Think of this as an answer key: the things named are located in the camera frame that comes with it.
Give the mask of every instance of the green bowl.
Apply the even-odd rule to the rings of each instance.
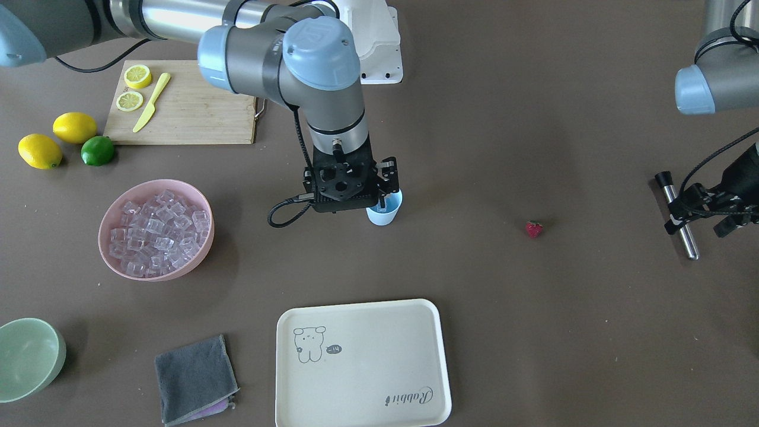
[[[43,320],[23,318],[0,327],[0,403],[47,387],[65,359],[66,342]]]

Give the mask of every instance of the lemon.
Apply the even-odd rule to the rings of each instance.
[[[82,160],[89,166],[102,166],[111,161],[116,152],[111,138],[92,137],[82,146]]]
[[[144,98],[142,93],[130,90],[118,96],[116,99],[116,108],[125,112],[134,111],[142,106],[143,101]]]
[[[97,135],[97,122],[83,112],[67,112],[53,122],[52,133],[69,144],[84,144]]]
[[[147,87],[151,81],[153,81],[153,76],[150,75],[150,68],[145,65],[132,65],[124,71],[124,82],[132,89]]]
[[[63,152],[51,137],[31,134],[18,141],[18,153],[29,166],[37,169],[52,169],[61,164]]]

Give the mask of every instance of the strawberry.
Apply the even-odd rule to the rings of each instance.
[[[530,235],[530,239],[535,239],[543,231],[543,224],[537,221],[527,221],[527,225],[524,227],[527,230],[527,234]]]

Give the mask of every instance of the cutting board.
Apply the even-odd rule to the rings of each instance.
[[[143,89],[130,89],[124,71],[135,64],[147,65],[153,82]],[[171,80],[156,101],[153,118],[139,132],[132,132],[161,73]],[[127,90],[142,93],[145,103],[132,112],[116,107],[116,98]],[[252,144],[256,134],[257,100],[228,92],[203,79],[197,61],[126,61],[121,70],[103,134],[115,144]]]

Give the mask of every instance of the cartoon bear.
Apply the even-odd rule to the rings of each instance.
[[[322,344],[324,344],[324,326],[319,327],[296,327],[295,349],[298,351],[298,360],[301,363],[319,362],[322,358]]]

